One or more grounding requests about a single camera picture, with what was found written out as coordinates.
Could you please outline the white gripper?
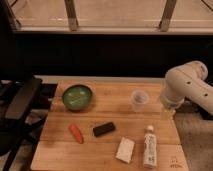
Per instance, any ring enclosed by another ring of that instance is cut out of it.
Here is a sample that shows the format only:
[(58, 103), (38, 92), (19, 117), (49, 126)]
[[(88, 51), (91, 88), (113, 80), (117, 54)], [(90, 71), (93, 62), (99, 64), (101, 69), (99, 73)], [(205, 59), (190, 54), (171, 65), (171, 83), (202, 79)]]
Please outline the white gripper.
[(173, 101), (170, 100), (164, 92), (162, 92), (159, 96), (159, 99), (165, 108), (161, 111), (161, 118), (164, 120), (172, 119), (176, 111), (174, 109), (179, 108), (183, 101)]

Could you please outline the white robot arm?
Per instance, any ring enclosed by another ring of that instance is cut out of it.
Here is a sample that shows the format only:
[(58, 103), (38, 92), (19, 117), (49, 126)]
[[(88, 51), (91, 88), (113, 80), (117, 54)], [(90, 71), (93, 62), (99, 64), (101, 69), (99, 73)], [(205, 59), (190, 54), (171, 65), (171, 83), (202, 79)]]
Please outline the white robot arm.
[(206, 65), (191, 61), (169, 69), (159, 99), (163, 105), (161, 118), (172, 119), (188, 98), (213, 116), (213, 86), (207, 84)]

